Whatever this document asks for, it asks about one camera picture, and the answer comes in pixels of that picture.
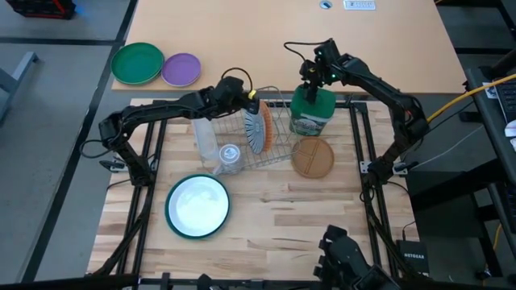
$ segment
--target purple plate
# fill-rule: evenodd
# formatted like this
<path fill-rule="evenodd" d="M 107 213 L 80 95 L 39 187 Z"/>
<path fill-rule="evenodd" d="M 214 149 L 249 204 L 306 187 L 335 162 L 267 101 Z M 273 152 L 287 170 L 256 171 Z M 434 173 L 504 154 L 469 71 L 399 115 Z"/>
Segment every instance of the purple plate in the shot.
<path fill-rule="evenodd" d="M 163 80 L 173 86 L 192 85 L 201 75 L 201 62 L 189 53 L 170 56 L 161 69 Z"/>

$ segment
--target green bottle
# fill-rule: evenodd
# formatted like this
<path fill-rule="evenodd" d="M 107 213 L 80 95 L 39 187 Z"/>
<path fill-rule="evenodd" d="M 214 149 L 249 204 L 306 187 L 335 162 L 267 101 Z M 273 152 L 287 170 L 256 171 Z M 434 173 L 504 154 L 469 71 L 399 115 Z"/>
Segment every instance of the green bottle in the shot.
<path fill-rule="evenodd" d="M 314 103 L 306 100 L 306 91 L 298 86 L 290 103 L 290 131 L 304 136 L 319 136 L 335 112 L 336 96 L 331 91 L 318 89 Z"/>

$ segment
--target gray floor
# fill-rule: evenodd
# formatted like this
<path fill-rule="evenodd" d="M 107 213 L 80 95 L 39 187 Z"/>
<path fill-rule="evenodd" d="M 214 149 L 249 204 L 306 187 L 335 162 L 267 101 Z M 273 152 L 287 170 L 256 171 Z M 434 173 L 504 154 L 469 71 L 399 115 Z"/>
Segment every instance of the gray floor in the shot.
<path fill-rule="evenodd" d="M 115 38 L 128 0 L 76 0 L 76 3 L 78 16 L 71 21 L 62 21 L 25 19 L 14 14 L 5 2 L 0 2 L 0 37 Z M 508 4 L 514 8 L 511 11 L 516 12 L 514 3 Z M 491 9 L 440 7 L 439 12 L 457 47 L 512 48 L 515 45 L 505 24 Z M 0 67 L 9 73 L 24 52 L 35 51 L 42 59 L 27 75 L 12 110 L 0 127 L 0 157 L 4 163 L 0 169 L 0 181 L 4 184 L 0 218 L 7 221 L 0 229 L 0 284 L 19 280 L 109 50 L 109 47 L 0 44 Z M 460 56 L 465 68 L 492 64 L 497 59 L 497 56 Z M 173 94 L 115 93 L 107 89 L 89 138 L 98 137 L 96 124 L 100 119 L 124 107 L 133 97 L 173 97 Z M 431 113 L 451 97 L 427 96 L 420 99 L 426 112 Z M 463 124 L 453 118 L 425 138 L 421 148 L 410 153 L 408 159 L 427 160 L 447 150 L 477 126 Z M 492 157 L 489 141 L 485 132 L 480 130 L 439 161 L 417 170 L 454 172 L 464 170 L 459 164 L 472 167 Z M 38 280 L 84 274 L 109 177 L 110 173 L 100 168 L 97 160 L 80 160 Z M 461 206 L 464 205 L 457 201 L 457 205 L 448 205 L 450 209 L 447 211 L 453 212 Z M 417 216 L 422 240 L 427 243 L 430 253 L 432 276 L 437 280 L 451 278 L 455 282 L 478 284 L 472 274 L 484 264 L 479 246 L 471 238 L 443 238 L 443 231 L 433 229 L 428 222 L 432 214 L 435 213 Z M 496 226 L 489 225 L 491 233 Z M 516 272 L 514 260 L 508 254 L 502 237 L 498 257 L 504 272 Z M 489 285 L 506 286 L 506 282 L 503 279 L 490 280 Z"/>

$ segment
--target wooden table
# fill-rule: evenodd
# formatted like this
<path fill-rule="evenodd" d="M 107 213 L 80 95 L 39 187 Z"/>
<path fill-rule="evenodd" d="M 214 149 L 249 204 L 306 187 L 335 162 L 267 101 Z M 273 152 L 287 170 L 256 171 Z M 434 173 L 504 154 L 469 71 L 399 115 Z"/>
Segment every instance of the wooden table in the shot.
<path fill-rule="evenodd" d="M 131 104 L 151 102 L 135 99 Z M 389 111 L 378 101 L 368 102 L 368 109 L 376 150 L 381 154 L 393 141 Z M 130 141 L 135 149 L 143 146 L 145 131 L 146 126 L 140 126 L 132 135 Z M 328 224 L 348 230 L 372 263 L 364 205 L 359 200 L 360 178 L 348 109 L 335 111 L 322 137 L 335 153 L 335 165 L 328 176 L 319 180 L 301 177 L 289 160 L 224 176 L 222 180 L 231 194 L 231 216 L 217 234 L 196 241 L 173 233 L 164 218 L 164 203 L 172 186 L 185 176 L 204 172 L 189 120 L 169 120 L 142 277 L 159 278 L 162 272 L 170 272 L 175 279 L 193 280 L 202 273 L 214 279 L 315 280 L 312 271 L 323 253 L 318 249 L 318 241 Z M 367 152 L 365 137 L 362 144 Z M 114 174 L 111 183 L 126 178 L 126 174 Z M 403 179 L 392 181 L 405 185 Z M 121 241 L 132 189 L 125 183 L 107 192 L 88 271 L 97 270 Z M 384 186 L 384 191 L 393 238 L 400 238 L 402 227 L 414 220 L 410 199 L 403 189 L 391 184 Z M 408 239 L 418 239 L 415 225 L 408 226 L 406 233 Z M 380 249 L 383 267 L 388 271 L 383 244 Z M 131 245 L 129 265 L 134 250 L 135 242 Z"/>
<path fill-rule="evenodd" d="M 245 68 L 256 87 L 293 91 L 302 60 L 283 48 L 286 41 L 335 39 L 371 71 L 405 93 L 462 93 L 463 70 L 433 0 L 376 0 L 375 11 L 351 11 L 342 0 L 330 10 L 319 0 L 140 0 L 126 44 L 148 42 L 165 58 L 189 52 L 202 63 L 202 75 L 182 89 L 217 84 L 230 67 Z M 295 46 L 313 60 L 313 48 Z M 235 72 L 237 77 L 245 77 Z M 161 78 L 142 86 L 113 84 L 117 90 L 178 90 Z M 335 84 L 336 92 L 361 92 Z"/>

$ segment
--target label on bottle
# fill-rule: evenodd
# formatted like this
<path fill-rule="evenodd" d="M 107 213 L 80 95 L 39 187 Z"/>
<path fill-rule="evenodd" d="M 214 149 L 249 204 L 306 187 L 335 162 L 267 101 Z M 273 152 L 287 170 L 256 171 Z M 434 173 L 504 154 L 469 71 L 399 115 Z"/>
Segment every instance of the label on bottle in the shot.
<path fill-rule="evenodd" d="M 330 119 L 314 117 L 307 114 L 302 114 L 298 118 L 292 116 L 292 123 L 296 129 L 296 133 L 305 136 L 319 136 L 328 121 L 330 121 Z"/>

